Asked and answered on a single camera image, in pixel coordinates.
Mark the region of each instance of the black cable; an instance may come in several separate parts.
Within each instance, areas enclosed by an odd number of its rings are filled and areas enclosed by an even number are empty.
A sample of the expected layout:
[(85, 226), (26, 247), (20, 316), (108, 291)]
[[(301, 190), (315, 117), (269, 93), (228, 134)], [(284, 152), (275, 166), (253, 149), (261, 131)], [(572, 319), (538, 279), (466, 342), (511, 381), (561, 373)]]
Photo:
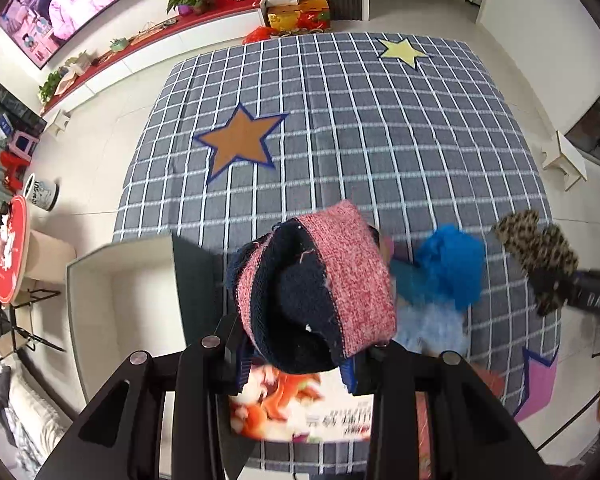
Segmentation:
[(555, 437), (557, 437), (564, 430), (566, 430), (573, 423), (574, 420), (576, 420), (580, 415), (582, 415), (584, 412), (586, 412), (591, 407), (591, 405), (594, 402), (596, 402), (599, 398), (600, 398), (600, 390), (598, 391), (598, 393), (596, 393), (593, 396), (593, 398), (589, 402), (587, 402), (582, 407), (582, 409), (578, 413), (576, 413), (569, 420), (567, 420), (567, 422), (565, 422), (558, 431), (556, 431), (554, 434), (552, 434), (552, 436), (550, 436), (547, 440), (545, 440), (542, 444), (540, 444), (540, 446), (536, 447), (536, 451), (540, 451), (544, 446), (546, 446), (548, 443), (550, 443)]

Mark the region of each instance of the metal screw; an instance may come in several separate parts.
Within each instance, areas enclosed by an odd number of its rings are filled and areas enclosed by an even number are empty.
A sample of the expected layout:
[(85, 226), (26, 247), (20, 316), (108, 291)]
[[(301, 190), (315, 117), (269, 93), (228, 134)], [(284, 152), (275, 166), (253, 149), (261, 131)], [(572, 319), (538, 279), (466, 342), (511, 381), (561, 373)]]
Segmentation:
[(133, 365), (141, 365), (146, 361), (146, 352), (133, 352), (129, 360)]
[(460, 364), (462, 358), (456, 352), (447, 351), (443, 352), (442, 360), (448, 365), (456, 366)]
[(202, 338), (204, 348), (215, 348), (220, 344), (220, 338), (217, 335), (208, 335)]

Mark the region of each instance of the yellow star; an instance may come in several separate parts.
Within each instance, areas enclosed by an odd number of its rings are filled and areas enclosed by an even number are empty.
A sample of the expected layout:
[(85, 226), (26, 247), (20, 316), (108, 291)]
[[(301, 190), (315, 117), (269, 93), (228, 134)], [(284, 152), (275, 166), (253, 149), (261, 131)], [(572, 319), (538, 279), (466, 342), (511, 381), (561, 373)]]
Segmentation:
[(206, 183), (211, 182), (236, 160), (248, 160), (273, 168), (265, 138), (286, 116), (287, 114), (280, 114), (254, 119), (248, 110), (238, 103), (224, 126), (198, 135), (196, 139), (213, 151)]
[(378, 41), (386, 47), (386, 50), (380, 57), (397, 57), (397, 59), (403, 60), (411, 68), (416, 68), (417, 57), (428, 57), (424, 52), (414, 49), (406, 38), (400, 43), (380, 39)]

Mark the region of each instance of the star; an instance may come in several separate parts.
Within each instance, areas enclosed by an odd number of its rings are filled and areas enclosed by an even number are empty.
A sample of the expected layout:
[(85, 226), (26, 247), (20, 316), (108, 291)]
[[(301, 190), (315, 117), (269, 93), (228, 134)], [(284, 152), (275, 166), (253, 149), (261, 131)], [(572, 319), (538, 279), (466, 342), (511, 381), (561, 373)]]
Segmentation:
[(409, 43), (409, 40), (404, 38), (400, 43), (394, 43), (393, 41), (380, 40), (386, 50), (380, 55), (380, 57), (395, 57), (403, 60), (411, 68), (416, 68), (417, 57), (429, 57), (424, 52), (414, 49)]
[(275, 168), (265, 138), (285, 120), (287, 115), (279, 114), (254, 119), (249, 111), (238, 103), (224, 126), (196, 136), (196, 140), (212, 150), (206, 183), (209, 184), (236, 160), (246, 160)]
[(539, 412), (551, 401), (554, 392), (555, 373), (558, 369), (558, 351), (550, 361), (527, 348), (522, 349), (525, 371), (525, 392), (513, 418), (520, 422)]

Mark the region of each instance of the orange star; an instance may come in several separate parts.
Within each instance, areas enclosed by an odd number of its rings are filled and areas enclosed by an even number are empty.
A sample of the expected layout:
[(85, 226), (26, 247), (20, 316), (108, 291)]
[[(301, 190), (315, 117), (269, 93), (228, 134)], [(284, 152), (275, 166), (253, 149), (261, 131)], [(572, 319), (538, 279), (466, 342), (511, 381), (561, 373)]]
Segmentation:
[(227, 123), (216, 130), (200, 134), (196, 139), (212, 149), (209, 163), (209, 184), (236, 160), (246, 160), (275, 168), (265, 143), (266, 137), (285, 120), (288, 114), (254, 119), (249, 111), (238, 103)]

